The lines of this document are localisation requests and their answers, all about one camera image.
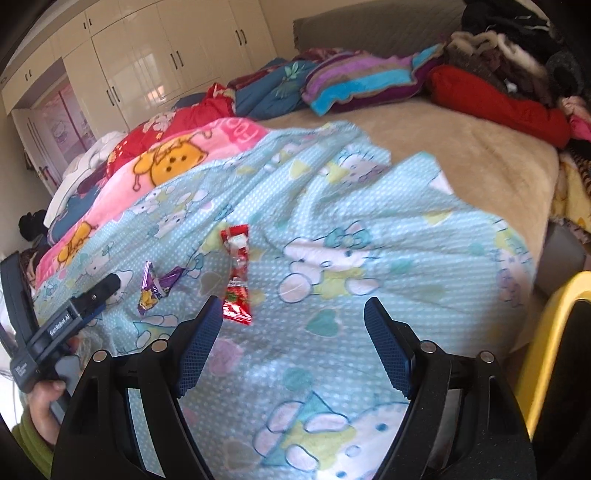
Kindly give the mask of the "green sleeve forearm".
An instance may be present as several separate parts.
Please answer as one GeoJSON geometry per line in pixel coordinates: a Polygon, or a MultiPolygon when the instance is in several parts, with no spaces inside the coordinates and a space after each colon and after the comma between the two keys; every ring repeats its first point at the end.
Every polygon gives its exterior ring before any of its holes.
{"type": "Polygon", "coordinates": [[[24,410],[21,421],[12,428],[12,434],[29,460],[49,479],[53,450],[35,429],[28,408],[24,410]]]}

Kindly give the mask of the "person's left hand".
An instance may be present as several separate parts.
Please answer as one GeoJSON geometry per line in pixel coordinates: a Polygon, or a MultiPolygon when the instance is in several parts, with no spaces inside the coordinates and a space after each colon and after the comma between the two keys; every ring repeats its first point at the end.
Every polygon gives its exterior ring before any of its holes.
{"type": "Polygon", "coordinates": [[[27,395],[27,404],[21,423],[25,420],[40,440],[52,449],[57,442],[60,423],[52,413],[51,404],[66,392],[66,382],[62,379],[42,380],[35,384],[27,395]]]}

